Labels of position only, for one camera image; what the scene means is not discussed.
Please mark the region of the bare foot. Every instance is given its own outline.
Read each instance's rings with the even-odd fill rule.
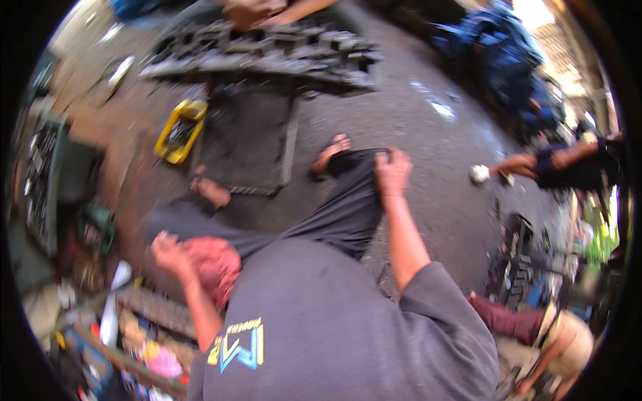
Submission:
[[[189,184],[189,188],[209,200],[217,209],[230,203],[232,199],[230,192],[209,178],[202,177],[204,173],[205,166],[198,166],[195,171],[196,176]]]
[[[332,145],[324,149],[312,164],[312,168],[310,170],[314,175],[322,174],[325,171],[327,163],[330,161],[330,158],[333,155],[341,152],[342,150],[350,149],[350,139],[344,133],[335,135],[333,140],[334,142],[332,143]]]

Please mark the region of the black pants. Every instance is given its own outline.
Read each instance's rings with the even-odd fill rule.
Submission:
[[[333,29],[340,31],[350,31],[357,35],[362,35],[361,24],[355,18],[351,10],[351,4],[345,4],[338,1],[330,7],[319,10],[307,17],[301,22],[315,25],[330,24]],[[214,0],[198,0],[191,6],[182,10],[171,19],[169,24],[163,29],[158,36],[159,41],[171,35],[185,26],[193,23],[197,25],[210,25],[214,21],[224,19],[223,6],[216,4]]]
[[[342,151],[330,159],[326,171],[337,179],[329,199],[314,213],[280,235],[227,227],[203,213],[193,201],[175,200],[147,215],[150,241],[162,230],[179,241],[194,237],[222,237],[236,248],[241,261],[270,243],[285,238],[320,241],[360,260],[370,244],[383,212],[374,183],[374,155],[382,149]]]

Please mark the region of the printed logo on shirt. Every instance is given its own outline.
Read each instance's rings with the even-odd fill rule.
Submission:
[[[243,348],[241,339],[236,334],[250,331],[250,348]],[[221,373],[227,365],[236,358],[237,361],[248,368],[256,369],[263,364],[263,324],[261,318],[248,320],[244,323],[229,325],[224,336],[217,336],[214,339],[214,347],[209,352],[207,363],[220,366]]]

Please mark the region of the pink object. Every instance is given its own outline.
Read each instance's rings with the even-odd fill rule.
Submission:
[[[182,247],[214,306],[224,308],[241,273],[241,257],[236,249],[226,240],[215,237],[188,239]]]
[[[168,379],[183,374],[183,369],[181,369],[176,357],[163,347],[159,349],[158,355],[154,358],[145,360],[145,366],[152,372],[167,377]]]

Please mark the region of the small white object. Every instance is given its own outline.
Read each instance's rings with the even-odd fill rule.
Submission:
[[[122,63],[118,66],[114,74],[109,78],[109,81],[107,82],[107,87],[110,89],[113,89],[118,83],[123,79],[127,71],[129,71],[129,68],[132,66],[134,63],[134,56],[129,56],[126,59],[123,60]]]
[[[471,180],[475,183],[482,183],[490,178],[488,167],[473,166],[471,167]]]
[[[129,263],[121,260],[116,268],[116,274],[112,280],[112,292],[129,281],[132,277],[132,267]],[[118,314],[116,312],[116,295],[110,294],[105,301],[103,316],[100,319],[100,341],[106,346],[116,346],[118,337]]]
[[[501,177],[504,179],[504,182],[506,183],[507,186],[512,187],[513,185],[515,185],[515,177],[513,177],[512,174],[502,173]]]

